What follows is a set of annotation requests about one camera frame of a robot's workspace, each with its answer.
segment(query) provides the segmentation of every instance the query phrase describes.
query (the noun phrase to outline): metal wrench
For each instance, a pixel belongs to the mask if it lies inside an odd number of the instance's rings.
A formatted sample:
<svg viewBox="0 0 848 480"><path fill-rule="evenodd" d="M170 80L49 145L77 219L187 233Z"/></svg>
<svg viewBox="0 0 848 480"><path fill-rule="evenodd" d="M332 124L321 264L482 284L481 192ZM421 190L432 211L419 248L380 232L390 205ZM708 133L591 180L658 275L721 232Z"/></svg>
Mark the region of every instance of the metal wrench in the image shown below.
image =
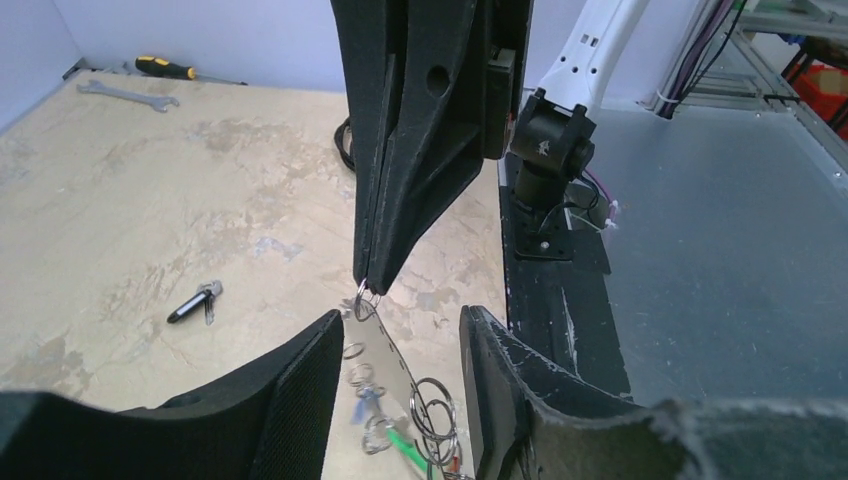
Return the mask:
<svg viewBox="0 0 848 480"><path fill-rule="evenodd" d="M180 106L180 102L174 97L152 97L150 95L142 95L140 93L128 92L117 88L107 87L97 80L89 80L88 85L77 85L77 91L80 93L99 93L110 97L123 98L138 103L145 103L153 107L157 112L165 113L168 111L168 105Z"/></svg>

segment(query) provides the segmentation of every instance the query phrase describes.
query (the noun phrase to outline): worn wooden surface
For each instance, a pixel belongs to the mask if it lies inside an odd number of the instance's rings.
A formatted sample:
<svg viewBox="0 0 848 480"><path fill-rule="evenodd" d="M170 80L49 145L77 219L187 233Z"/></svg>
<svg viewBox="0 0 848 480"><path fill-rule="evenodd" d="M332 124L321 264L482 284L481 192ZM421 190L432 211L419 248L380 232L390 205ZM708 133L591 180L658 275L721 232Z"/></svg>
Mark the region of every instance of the worn wooden surface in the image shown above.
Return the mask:
<svg viewBox="0 0 848 480"><path fill-rule="evenodd" d="M78 93L89 78L181 106ZM332 142L345 116L334 94L69 81L0 137L0 387L153 407L352 297L355 185ZM380 304L410 371L457 399L466 446L460 307L504 312L496 176L488 164ZM202 312L165 323L211 279L224 284L211 327ZM409 475L396 452L361 453L354 403L340 385L324 476Z"/></svg>

